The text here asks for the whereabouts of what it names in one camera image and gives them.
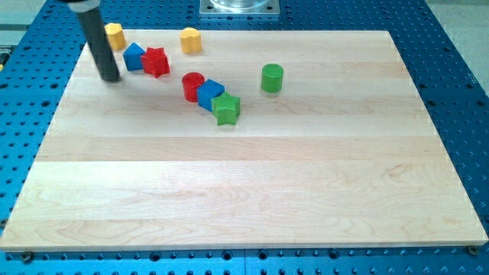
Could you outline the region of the black cylindrical robot arm stick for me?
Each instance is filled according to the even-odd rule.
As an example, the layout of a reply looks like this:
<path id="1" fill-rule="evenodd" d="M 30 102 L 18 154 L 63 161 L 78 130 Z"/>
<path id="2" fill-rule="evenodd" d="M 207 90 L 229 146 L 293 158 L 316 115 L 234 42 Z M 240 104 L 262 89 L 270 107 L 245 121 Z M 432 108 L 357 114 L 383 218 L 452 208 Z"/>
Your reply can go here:
<path id="1" fill-rule="evenodd" d="M 105 82 L 120 80 L 120 72 L 108 42 L 99 9 L 99 0 L 61 0 L 73 11 L 80 23 L 100 78 Z"/>

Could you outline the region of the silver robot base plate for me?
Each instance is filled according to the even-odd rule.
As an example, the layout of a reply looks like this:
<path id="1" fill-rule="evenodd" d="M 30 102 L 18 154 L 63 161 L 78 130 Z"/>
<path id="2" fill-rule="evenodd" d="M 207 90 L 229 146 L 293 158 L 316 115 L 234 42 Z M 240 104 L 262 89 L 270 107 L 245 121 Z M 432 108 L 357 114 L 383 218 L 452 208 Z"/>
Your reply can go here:
<path id="1" fill-rule="evenodd" d="M 279 0 L 200 0 L 201 15 L 279 15 Z"/>

